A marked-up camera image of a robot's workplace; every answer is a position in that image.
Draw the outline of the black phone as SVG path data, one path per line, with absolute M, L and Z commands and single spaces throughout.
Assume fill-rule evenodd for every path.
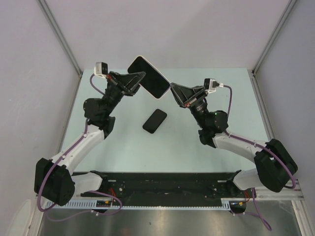
M 164 122 L 164 120 L 167 117 L 167 113 L 156 109 L 150 117 L 145 121 L 142 128 L 149 132 L 150 134 L 154 134 L 156 130 L 159 128 L 159 126 Z

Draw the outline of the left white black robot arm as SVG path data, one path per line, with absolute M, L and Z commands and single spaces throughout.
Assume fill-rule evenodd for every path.
M 77 194 L 92 191 L 102 197 L 108 193 L 108 183 L 97 172 L 79 176 L 72 174 L 87 154 L 110 135 L 115 123 L 111 113 L 123 97 L 137 93 L 145 75 L 145 72 L 119 74 L 112 71 L 101 74 L 107 86 L 101 98 L 84 101 L 84 131 L 65 150 L 50 159 L 41 158 L 36 164 L 34 191 L 41 212 L 50 210 L 41 206 L 42 198 L 50 200 L 53 205 L 64 206 Z

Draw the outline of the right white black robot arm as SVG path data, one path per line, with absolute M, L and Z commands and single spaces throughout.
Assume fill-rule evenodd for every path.
M 215 79 L 205 79 L 202 86 L 189 88 L 172 83 L 170 87 L 177 104 L 189 109 L 195 118 L 203 145 L 230 151 L 255 164 L 251 170 L 236 171 L 228 180 L 230 196 L 239 197 L 245 190 L 256 187 L 266 187 L 276 193 L 283 188 L 296 187 L 297 164 L 279 140 L 265 142 L 236 135 L 228 130 L 229 111 L 208 111 L 206 97 L 217 88 L 231 90 L 230 86 Z

